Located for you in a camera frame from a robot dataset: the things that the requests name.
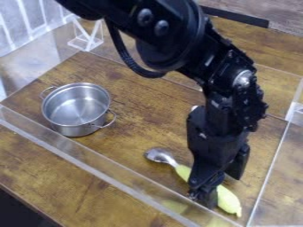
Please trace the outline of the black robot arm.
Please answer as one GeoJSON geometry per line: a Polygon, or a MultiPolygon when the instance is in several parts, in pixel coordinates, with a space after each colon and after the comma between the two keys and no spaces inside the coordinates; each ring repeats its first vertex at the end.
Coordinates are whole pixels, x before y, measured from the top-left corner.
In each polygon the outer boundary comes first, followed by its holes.
{"type": "Polygon", "coordinates": [[[194,155],[190,198],[213,208],[219,184],[239,179],[250,157],[247,136],[267,117],[254,60],[225,39],[194,0],[55,0],[86,20],[106,20],[130,69],[146,78],[177,71],[202,86],[206,104],[187,117],[194,155]]]}

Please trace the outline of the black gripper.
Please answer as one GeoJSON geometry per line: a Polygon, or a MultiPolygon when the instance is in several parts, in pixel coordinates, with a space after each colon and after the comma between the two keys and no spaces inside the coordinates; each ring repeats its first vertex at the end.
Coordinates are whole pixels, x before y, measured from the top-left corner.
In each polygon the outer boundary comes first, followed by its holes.
{"type": "Polygon", "coordinates": [[[239,180],[245,174],[250,158],[249,131],[231,128],[223,132],[223,118],[211,122],[205,106],[190,112],[186,125],[187,144],[194,155],[190,199],[214,209],[218,206],[217,186],[225,181],[225,175],[239,180]]]}

